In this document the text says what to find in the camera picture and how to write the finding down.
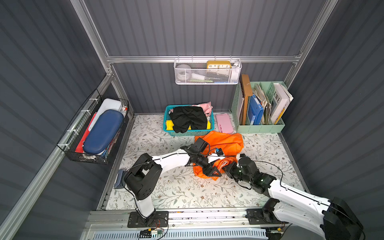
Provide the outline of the black shorts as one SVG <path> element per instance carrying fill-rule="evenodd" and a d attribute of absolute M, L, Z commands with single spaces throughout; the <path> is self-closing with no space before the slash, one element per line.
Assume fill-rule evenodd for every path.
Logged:
<path fill-rule="evenodd" d="M 169 116 L 176 133 L 186 133 L 189 128 L 191 130 L 206 130 L 208 126 L 207 116 L 201 107 L 175 107 L 169 111 Z"/>

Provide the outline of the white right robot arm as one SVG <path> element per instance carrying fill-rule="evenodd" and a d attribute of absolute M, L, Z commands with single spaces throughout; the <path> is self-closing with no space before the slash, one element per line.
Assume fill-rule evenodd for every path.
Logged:
<path fill-rule="evenodd" d="M 250 189 L 269 197 L 263 206 L 265 221 L 276 219 L 318 234 L 325 240 L 364 240 L 364 226 L 346 201 L 311 195 L 293 188 L 281 179 L 262 173 L 244 154 L 236 163 L 224 167 L 237 183 L 246 182 Z"/>

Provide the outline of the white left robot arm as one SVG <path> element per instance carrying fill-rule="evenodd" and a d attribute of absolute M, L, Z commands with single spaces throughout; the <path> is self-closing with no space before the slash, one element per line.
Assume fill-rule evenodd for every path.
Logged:
<path fill-rule="evenodd" d="M 130 193 L 136 204 L 136 211 L 143 219 L 148 219 L 155 212 L 151 194 L 161 174 L 178 167 L 201 167 L 207 177 L 221 177 L 220 170 L 214 163 L 225 158 L 222 149 L 210 149 L 210 144 L 199 138 L 189 146 L 182 146 L 176 151 L 150 156 L 142 154 L 133 166 L 123 170 L 120 186 Z"/>

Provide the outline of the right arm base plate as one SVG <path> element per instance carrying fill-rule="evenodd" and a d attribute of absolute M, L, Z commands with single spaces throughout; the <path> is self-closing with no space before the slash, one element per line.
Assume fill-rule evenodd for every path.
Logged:
<path fill-rule="evenodd" d="M 271 211 L 260 208 L 246 209 L 245 218 L 248 219 L 250 225 L 285 225 L 287 223 L 279 221 Z"/>

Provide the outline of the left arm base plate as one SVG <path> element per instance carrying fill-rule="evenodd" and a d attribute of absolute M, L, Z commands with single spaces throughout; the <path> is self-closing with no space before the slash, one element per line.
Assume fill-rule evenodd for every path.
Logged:
<path fill-rule="evenodd" d="M 127 228 L 166 228 L 168 219 L 168 211 L 155 211 L 148 218 L 142 217 L 138 212 L 132 212 L 129 215 Z"/>

